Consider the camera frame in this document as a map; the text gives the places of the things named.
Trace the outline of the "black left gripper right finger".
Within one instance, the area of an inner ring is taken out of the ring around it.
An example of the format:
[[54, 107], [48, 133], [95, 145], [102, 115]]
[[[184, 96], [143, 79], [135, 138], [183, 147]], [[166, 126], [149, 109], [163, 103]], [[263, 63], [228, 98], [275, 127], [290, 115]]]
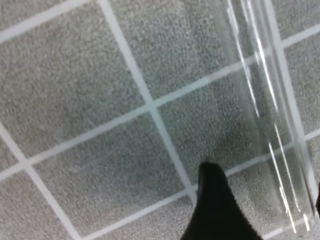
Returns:
[[317, 212], [320, 213], [320, 184], [318, 185], [318, 194], [317, 194], [315, 207], [316, 207]]

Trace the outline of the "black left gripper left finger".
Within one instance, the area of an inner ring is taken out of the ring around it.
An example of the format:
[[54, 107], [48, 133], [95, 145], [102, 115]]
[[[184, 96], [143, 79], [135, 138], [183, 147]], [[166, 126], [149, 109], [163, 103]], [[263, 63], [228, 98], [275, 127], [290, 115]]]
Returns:
[[202, 162], [197, 203], [182, 240], [261, 240], [239, 207], [223, 169]]

